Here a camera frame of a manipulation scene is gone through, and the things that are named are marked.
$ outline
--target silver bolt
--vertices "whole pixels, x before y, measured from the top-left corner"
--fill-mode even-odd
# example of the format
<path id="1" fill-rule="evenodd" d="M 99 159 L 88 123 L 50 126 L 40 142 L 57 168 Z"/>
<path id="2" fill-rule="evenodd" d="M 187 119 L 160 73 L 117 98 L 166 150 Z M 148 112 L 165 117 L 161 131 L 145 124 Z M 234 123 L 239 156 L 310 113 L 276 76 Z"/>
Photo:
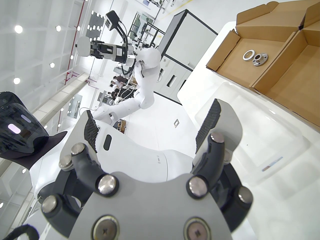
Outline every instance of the silver bolt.
<path id="1" fill-rule="evenodd" d="M 59 161 L 59 168 L 61 169 L 67 168 L 71 165 L 71 163 L 72 163 L 71 155 L 65 155 Z"/>
<path id="2" fill-rule="evenodd" d="M 118 236 L 118 221 L 110 215 L 100 218 L 93 227 L 94 240 L 115 240 Z"/>
<path id="3" fill-rule="evenodd" d="M 57 203 L 57 198 L 54 195 L 46 197 L 41 205 L 42 212 L 51 213 L 57 207 Z"/>
<path id="4" fill-rule="evenodd" d="M 190 240 L 207 240 L 208 232 L 205 226 L 200 222 L 193 222 L 187 229 L 188 239 Z"/>
<path id="5" fill-rule="evenodd" d="M 240 200 L 244 203 L 250 204 L 253 202 L 254 197 L 251 193 L 251 191 L 247 187 L 240 187 L 238 196 Z"/>
<path id="6" fill-rule="evenodd" d="M 111 193 L 116 187 L 116 179 L 112 175 L 105 175 L 101 178 L 98 184 L 98 190 L 100 193 L 106 195 Z"/>
<path id="7" fill-rule="evenodd" d="M 211 137 L 212 141 L 214 141 L 216 143 L 223 143 L 224 142 L 223 134 L 221 134 L 219 132 L 211 133 L 210 137 Z"/>
<path id="8" fill-rule="evenodd" d="M 205 181 L 200 177 L 192 177 L 189 180 L 189 189 L 191 193 L 197 197 L 202 197 L 207 194 L 208 188 Z"/>
<path id="9" fill-rule="evenodd" d="M 75 145 L 73 145 L 73 147 L 71 148 L 71 154 L 72 155 L 78 155 L 80 154 L 82 151 L 84 151 L 85 149 L 85 144 L 84 143 L 76 143 Z"/>

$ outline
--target black visor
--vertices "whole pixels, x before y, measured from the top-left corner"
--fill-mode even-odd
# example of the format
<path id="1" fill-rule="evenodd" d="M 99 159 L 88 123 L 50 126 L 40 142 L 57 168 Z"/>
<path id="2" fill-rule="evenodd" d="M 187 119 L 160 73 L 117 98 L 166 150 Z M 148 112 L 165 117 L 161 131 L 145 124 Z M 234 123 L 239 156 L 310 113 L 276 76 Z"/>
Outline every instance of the black visor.
<path id="1" fill-rule="evenodd" d="M 8 101 L 0 106 L 0 154 L 8 151 L 31 154 L 46 144 L 49 134 L 21 101 Z"/>

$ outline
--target metal washer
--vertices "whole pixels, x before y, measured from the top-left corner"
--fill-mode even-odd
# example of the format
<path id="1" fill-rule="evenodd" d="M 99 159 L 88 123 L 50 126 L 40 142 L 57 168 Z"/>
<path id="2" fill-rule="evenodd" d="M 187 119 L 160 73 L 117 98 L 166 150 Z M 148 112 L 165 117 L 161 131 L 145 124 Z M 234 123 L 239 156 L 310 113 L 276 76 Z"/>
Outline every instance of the metal washer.
<path id="1" fill-rule="evenodd" d="M 246 53 L 243 54 L 242 59 L 244 61 L 250 61 L 254 58 L 255 54 L 256 54 L 255 51 L 253 49 L 250 49 Z"/>

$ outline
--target white table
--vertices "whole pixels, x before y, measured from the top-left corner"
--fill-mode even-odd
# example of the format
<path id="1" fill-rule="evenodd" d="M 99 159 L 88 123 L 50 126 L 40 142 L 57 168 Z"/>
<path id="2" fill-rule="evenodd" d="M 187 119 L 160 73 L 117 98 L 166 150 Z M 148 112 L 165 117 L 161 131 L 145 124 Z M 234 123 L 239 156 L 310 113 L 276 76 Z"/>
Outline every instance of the white table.
<path id="1" fill-rule="evenodd" d="M 195 115 L 223 83 L 229 82 L 207 69 L 206 64 L 235 24 L 229 22 L 223 27 L 177 94 L 198 129 L 200 125 Z M 260 103 L 297 127 L 306 145 L 305 151 L 299 157 L 265 181 L 252 186 L 246 184 L 254 195 L 248 220 L 257 238 L 319 239 L 320 134 L 279 105 L 239 85 L 236 87 L 247 99 Z M 257 120 L 256 123 L 259 125 L 262 121 Z"/>

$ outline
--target cardboard box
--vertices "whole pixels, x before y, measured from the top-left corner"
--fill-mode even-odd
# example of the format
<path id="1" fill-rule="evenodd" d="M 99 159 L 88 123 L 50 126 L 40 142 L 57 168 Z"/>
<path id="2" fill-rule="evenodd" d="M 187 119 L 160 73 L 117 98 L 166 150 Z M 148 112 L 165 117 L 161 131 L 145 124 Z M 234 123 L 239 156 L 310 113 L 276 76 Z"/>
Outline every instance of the cardboard box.
<path id="1" fill-rule="evenodd" d="M 250 88 L 302 28 L 307 9 L 317 2 L 320 0 L 271 1 L 239 13 L 237 32 L 229 32 L 207 68 Z M 252 61 L 244 61 L 244 53 L 251 49 L 256 54 L 267 53 L 267 62 L 254 66 Z"/>
<path id="2" fill-rule="evenodd" d="M 252 86 L 320 127 L 320 2 L 307 9 L 304 29 Z"/>

